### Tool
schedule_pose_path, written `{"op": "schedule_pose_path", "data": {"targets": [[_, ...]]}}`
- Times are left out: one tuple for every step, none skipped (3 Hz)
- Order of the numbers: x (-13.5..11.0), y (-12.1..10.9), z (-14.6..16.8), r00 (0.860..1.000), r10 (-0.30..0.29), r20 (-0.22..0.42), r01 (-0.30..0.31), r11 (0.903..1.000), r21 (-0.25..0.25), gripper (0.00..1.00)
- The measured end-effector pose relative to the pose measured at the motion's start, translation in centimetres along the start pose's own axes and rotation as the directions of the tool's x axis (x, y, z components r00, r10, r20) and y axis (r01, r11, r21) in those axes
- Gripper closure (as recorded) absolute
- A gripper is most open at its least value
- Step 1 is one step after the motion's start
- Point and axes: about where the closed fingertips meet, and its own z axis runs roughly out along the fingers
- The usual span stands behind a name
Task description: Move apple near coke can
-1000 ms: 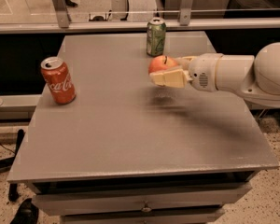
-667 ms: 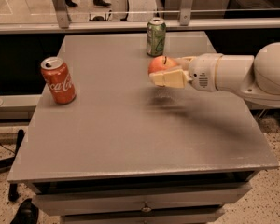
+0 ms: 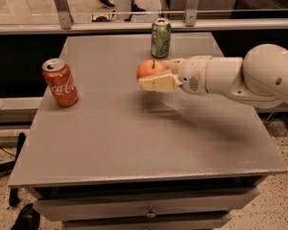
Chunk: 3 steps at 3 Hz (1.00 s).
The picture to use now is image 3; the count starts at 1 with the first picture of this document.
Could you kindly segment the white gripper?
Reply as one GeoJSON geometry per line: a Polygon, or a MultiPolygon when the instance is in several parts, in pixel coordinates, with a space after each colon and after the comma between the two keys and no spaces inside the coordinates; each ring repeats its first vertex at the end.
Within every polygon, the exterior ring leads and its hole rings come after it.
{"type": "MultiPolygon", "coordinates": [[[[212,56],[193,56],[163,60],[161,63],[172,73],[178,73],[182,82],[181,89],[191,95],[206,95],[205,70],[212,56]]],[[[175,92],[180,82],[175,75],[166,73],[153,75],[138,80],[140,87],[145,91],[170,93],[175,92]]]]}

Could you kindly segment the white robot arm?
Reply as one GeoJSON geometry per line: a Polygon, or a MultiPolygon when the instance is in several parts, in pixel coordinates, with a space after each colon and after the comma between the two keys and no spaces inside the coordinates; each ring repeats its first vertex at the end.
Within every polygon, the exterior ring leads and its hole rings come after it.
{"type": "Polygon", "coordinates": [[[258,45],[244,57],[193,56],[140,63],[136,78],[145,91],[218,94],[240,104],[274,108],[288,104],[288,50],[258,45]]]}

